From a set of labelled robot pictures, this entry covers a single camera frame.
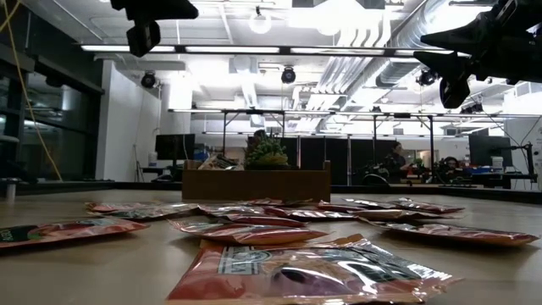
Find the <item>person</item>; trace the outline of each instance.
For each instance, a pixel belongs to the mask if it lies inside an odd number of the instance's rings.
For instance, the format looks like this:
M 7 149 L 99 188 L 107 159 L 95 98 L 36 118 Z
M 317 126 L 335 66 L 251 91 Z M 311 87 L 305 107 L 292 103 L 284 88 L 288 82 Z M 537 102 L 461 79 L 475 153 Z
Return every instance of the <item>person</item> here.
M 407 161 L 405 160 L 405 157 L 402 156 L 402 153 L 403 146 L 400 142 L 396 141 L 393 144 L 391 154 L 389 154 L 387 157 L 387 159 L 391 161 L 388 171 L 390 172 L 390 182 L 392 183 L 398 183 L 401 181 L 401 178 L 406 178 L 408 170 L 411 167 L 410 164 L 407 164 Z

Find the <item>red snack bag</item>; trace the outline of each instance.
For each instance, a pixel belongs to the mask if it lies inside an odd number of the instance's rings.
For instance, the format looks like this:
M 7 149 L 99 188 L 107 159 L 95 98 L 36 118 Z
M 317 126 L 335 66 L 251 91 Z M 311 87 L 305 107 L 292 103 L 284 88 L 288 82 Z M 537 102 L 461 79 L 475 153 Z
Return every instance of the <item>red snack bag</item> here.
M 211 214 L 215 217 L 223 216 L 224 214 L 261 214 L 263 215 L 262 207 L 248 207 L 248 206 L 219 206 L 214 204 L 200 204 L 199 209 L 207 214 Z
M 281 225 L 289 227 L 302 227 L 304 223 L 293 219 L 285 219 L 280 217 L 268 216 L 268 215 L 245 215 L 245 214 L 225 214 L 223 216 L 229 221 L 239 224 L 252 224 L 252 225 Z
M 375 208 L 375 209 L 397 208 L 397 205 L 394 203 L 376 202 L 374 200 L 365 200 L 365 199 L 343 199 L 343 200 L 361 208 Z
M 312 199 L 284 201 L 284 200 L 278 200 L 278 199 L 265 198 L 265 199 L 251 200 L 247 203 L 251 205 L 291 207 L 291 206 L 296 206 L 296 205 L 306 205 L 306 204 L 309 204 L 310 202 L 312 202 Z
M 308 228 L 292 228 L 278 225 L 209 224 L 175 222 L 169 223 L 177 230 L 201 238 L 242 245 L 278 245 L 294 241 L 307 241 L 328 235 Z
M 415 211 L 430 212 L 434 214 L 453 213 L 461 211 L 465 208 L 452 207 L 441 204 L 433 204 L 427 202 L 417 202 L 410 198 L 399 198 L 398 200 L 389 201 L 388 203 L 395 204 L 397 208 L 410 209 Z
M 539 239 L 526 233 L 505 232 L 499 230 L 487 230 L 468 228 L 455 225 L 408 225 L 395 223 L 372 223 L 379 227 L 398 232 L 414 234 L 418 236 L 438 236 L 455 241 L 470 241 L 480 244 L 517 247 Z
M 350 211 L 365 211 L 366 208 L 358 207 L 355 205 L 347 205 L 347 204 L 332 204 L 328 202 L 321 202 L 318 204 L 317 208 L 325 210 L 325 211 L 334 211 L 334 212 L 342 212 L 342 213 L 348 213 Z
M 85 202 L 85 206 L 87 210 L 97 213 L 148 207 L 147 204 L 139 202 Z
M 94 213 L 102 216 L 116 217 L 121 219 L 156 219 L 174 214 L 181 214 L 197 209 L 197 204 L 192 203 L 170 203 L 170 204 L 155 204 L 148 205 L 144 208 L 132 208 L 109 213 Z
M 355 216 L 348 213 L 339 213 L 332 211 L 318 211 L 309 209 L 296 208 L 264 208 L 266 214 L 272 214 L 279 217 L 297 219 L 297 220 L 337 220 L 337 219 L 354 219 Z
M 398 258 L 360 235 L 329 243 L 209 245 L 167 304 L 424 302 L 459 280 Z
M 148 228 L 123 219 L 83 219 L 45 225 L 20 225 L 0 229 L 0 248 L 102 236 Z
M 414 219 L 459 219 L 461 216 L 424 213 L 418 211 L 406 211 L 400 209 L 350 211 L 352 215 L 367 220 L 414 220 Z

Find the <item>cable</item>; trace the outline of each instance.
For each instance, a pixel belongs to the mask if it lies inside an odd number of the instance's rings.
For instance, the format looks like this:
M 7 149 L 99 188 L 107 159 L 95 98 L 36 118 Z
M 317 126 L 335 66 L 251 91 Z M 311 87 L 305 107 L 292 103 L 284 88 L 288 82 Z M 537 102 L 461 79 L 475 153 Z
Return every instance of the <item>cable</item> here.
M 20 4 L 20 0 L 17 0 L 17 4 L 15 5 L 14 11 L 19 7 L 18 4 Z M 28 109 L 30 110 L 30 116 L 32 118 L 32 121 L 34 121 L 34 127 L 36 128 L 36 134 L 37 134 L 38 138 L 40 139 L 41 145 L 43 146 L 43 149 L 45 150 L 45 154 L 47 155 L 47 158 L 49 159 L 49 161 L 51 162 L 51 165 L 53 166 L 55 174 L 58 177 L 58 180 L 63 181 L 62 180 L 62 175 L 58 171 L 57 165 L 54 163 L 53 157 L 51 157 L 51 153 L 49 152 L 49 150 L 47 149 L 47 145 L 43 141 L 43 137 L 41 136 L 40 128 L 39 128 L 39 126 L 38 126 L 38 124 L 36 122 L 36 117 L 34 116 L 34 109 L 32 108 L 32 105 L 30 104 L 30 99 L 28 98 L 28 91 L 26 90 L 25 78 L 23 77 L 23 73 L 21 72 L 20 63 L 19 63 L 19 56 L 17 55 L 17 50 L 15 48 L 14 33 L 11 30 L 11 23 L 9 22 L 11 17 L 13 17 L 13 15 L 14 15 L 14 11 L 10 15 L 9 11 L 8 11 L 8 5 L 7 4 L 4 4 L 3 10 L 4 10 L 4 13 L 6 14 L 6 21 L 4 23 L 8 25 L 9 40 L 11 41 L 11 48 L 13 49 L 13 52 L 14 52 L 15 64 L 17 66 L 17 73 L 19 74 L 20 85 L 21 85 L 21 87 L 23 89 L 23 93 L 24 93 L 25 100 L 26 100 L 26 105 L 28 106 Z M 3 30 L 4 26 L 5 26 L 4 24 L 2 24 L 2 26 L 0 26 L 0 31 Z
M 2 25 L 0 25 L 0 32 L 3 31 L 3 28 L 5 28 L 6 25 L 8 25 L 8 22 L 11 21 L 12 17 L 15 15 L 15 13 L 17 13 L 17 9 L 19 9 L 19 5 L 20 5 L 20 1 L 17 1 L 17 3 L 14 6 L 14 9 L 11 11 L 11 13 L 8 14 L 8 17 L 4 20 Z M 4 3 L 4 7 L 7 9 L 8 4 Z

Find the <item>wooden table surface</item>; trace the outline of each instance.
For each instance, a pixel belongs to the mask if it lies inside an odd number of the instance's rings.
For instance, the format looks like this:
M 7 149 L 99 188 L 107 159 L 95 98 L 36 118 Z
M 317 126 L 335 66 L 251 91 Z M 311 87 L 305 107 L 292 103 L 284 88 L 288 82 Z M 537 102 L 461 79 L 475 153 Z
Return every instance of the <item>wooden table surface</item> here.
M 333 202 L 341 197 L 333 196 Z M 364 195 L 391 200 L 397 196 Z M 459 197 L 411 196 L 425 202 L 466 207 L 464 219 L 447 224 L 542 233 L 542 207 Z M 85 201 L 180 200 L 178 191 L 91 191 L 18 197 L 14 207 L 0 202 L 0 227 L 32 225 L 86 217 Z M 196 256 L 199 240 L 167 222 L 132 234 L 87 239 L 61 246 L 0 252 L 0 304 L 155 305 L 165 297 Z M 428 304 L 540 304 L 541 241 L 514 249 L 444 247 L 383 235 L 359 222 L 318 223 L 328 232 L 320 241 L 362 233 L 374 244 L 403 258 L 465 278 Z

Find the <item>security camera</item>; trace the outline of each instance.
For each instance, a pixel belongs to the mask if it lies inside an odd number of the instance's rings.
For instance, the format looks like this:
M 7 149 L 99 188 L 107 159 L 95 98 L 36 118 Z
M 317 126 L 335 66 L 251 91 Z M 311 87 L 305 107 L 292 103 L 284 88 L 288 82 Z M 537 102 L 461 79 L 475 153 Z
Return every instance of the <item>security camera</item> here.
M 285 67 L 285 70 L 284 72 L 282 72 L 282 77 L 280 79 L 285 84 L 291 84 L 296 81 L 296 72 L 294 72 L 294 68 Z
M 147 71 L 141 78 L 141 85 L 146 89 L 154 89 L 160 85 L 160 80 L 156 78 L 154 71 Z
M 416 79 L 420 86 L 431 86 L 439 79 L 439 74 L 431 69 L 422 69 L 422 74 Z

